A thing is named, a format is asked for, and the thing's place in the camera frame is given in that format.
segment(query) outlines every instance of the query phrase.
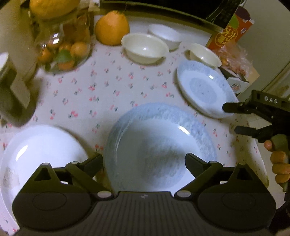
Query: plate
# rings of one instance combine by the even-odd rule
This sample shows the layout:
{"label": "plate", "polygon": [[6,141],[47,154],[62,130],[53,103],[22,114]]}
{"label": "plate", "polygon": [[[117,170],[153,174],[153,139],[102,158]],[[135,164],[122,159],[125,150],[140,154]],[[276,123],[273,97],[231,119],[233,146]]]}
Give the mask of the plate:
{"label": "plate", "polygon": [[16,134],[3,154],[0,188],[4,204],[12,213],[12,202],[41,163],[64,167],[72,161],[83,162],[88,156],[79,142],[62,129],[39,125]]}
{"label": "plate", "polygon": [[212,118],[225,118],[222,105],[238,102],[224,76],[212,68],[197,62],[183,61],[177,68],[177,79],[185,98],[200,112]]}
{"label": "plate", "polygon": [[175,106],[148,103],[114,125],[104,161],[115,192],[174,194],[194,180],[185,167],[189,152],[206,162],[217,159],[209,134],[194,116]]}

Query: blue patterned plate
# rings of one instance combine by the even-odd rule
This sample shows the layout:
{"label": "blue patterned plate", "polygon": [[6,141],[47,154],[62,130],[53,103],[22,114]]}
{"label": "blue patterned plate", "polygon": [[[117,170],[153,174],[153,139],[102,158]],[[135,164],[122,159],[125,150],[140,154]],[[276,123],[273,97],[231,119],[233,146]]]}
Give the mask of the blue patterned plate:
{"label": "blue patterned plate", "polygon": [[218,119],[232,115],[222,105],[238,99],[224,76],[200,62],[185,60],[177,68],[177,78],[183,95],[203,114]]}
{"label": "blue patterned plate", "polygon": [[104,150],[108,177],[118,191],[170,191],[194,177],[185,167],[192,152],[216,160],[213,142],[197,119],[178,107],[148,103],[124,114]]}

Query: screw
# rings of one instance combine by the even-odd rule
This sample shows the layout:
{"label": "screw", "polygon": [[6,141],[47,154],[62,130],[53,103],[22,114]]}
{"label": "screw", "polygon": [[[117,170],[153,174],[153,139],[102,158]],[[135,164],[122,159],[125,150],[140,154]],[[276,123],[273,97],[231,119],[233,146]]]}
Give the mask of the screw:
{"label": "screw", "polygon": [[191,192],[189,192],[188,190],[180,190],[177,192],[177,196],[181,197],[181,198],[187,198],[191,195]]}
{"label": "screw", "polygon": [[106,190],[100,191],[97,193],[99,198],[108,198],[112,196],[112,193]]}

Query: cardboard box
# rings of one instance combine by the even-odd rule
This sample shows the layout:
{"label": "cardboard box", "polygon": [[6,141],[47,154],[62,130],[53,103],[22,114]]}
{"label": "cardboard box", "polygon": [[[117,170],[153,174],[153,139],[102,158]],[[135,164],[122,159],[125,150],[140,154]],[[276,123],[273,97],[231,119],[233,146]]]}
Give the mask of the cardboard box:
{"label": "cardboard box", "polygon": [[253,24],[254,21],[251,19],[248,11],[239,6],[223,32],[215,33],[211,36],[207,47],[211,50],[216,50],[230,40],[237,42]]}
{"label": "cardboard box", "polygon": [[219,69],[226,77],[230,87],[235,94],[239,94],[245,91],[246,88],[249,87],[260,76],[254,67],[252,67],[251,72],[247,78],[235,74],[227,68],[220,67]]}

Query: orange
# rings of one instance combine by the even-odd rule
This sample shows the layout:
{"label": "orange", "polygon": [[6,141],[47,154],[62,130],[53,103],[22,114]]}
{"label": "orange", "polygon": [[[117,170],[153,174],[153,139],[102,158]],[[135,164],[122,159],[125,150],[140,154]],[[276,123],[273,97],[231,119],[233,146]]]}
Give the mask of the orange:
{"label": "orange", "polygon": [[110,11],[102,16],[95,26],[96,38],[105,45],[119,45],[124,35],[130,33],[126,16],[118,11]]}
{"label": "orange", "polygon": [[87,27],[79,26],[75,32],[75,42],[90,43],[90,31]]}
{"label": "orange", "polygon": [[58,51],[60,52],[61,50],[70,50],[71,48],[71,44],[70,43],[67,43],[67,42],[64,42],[60,45],[60,47],[58,48]]}
{"label": "orange", "polygon": [[57,49],[61,44],[60,39],[51,39],[47,42],[47,47],[50,49]]}
{"label": "orange", "polygon": [[37,57],[38,61],[41,63],[48,63],[52,60],[52,53],[47,49],[44,48],[41,55]]}
{"label": "orange", "polygon": [[60,70],[70,70],[73,68],[74,64],[75,64],[75,62],[73,60],[71,60],[69,62],[65,62],[65,63],[58,63],[58,68]]}
{"label": "orange", "polygon": [[87,14],[82,14],[77,18],[77,24],[78,25],[86,25],[88,21],[88,15]]}
{"label": "orange", "polygon": [[84,42],[74,43],[70,49],[70,54],[73,57],[83,58],[89,54],[89,46]]}
{"label": "orange", "polygon": [[30,0],[30,10],[39,19],[52,19],[68,14],[80,0]]}
{"label": "orange", "polygon": [[68,42],[90,42],[90,31],[85,26],[65,24],[63,30],[64,38]]}

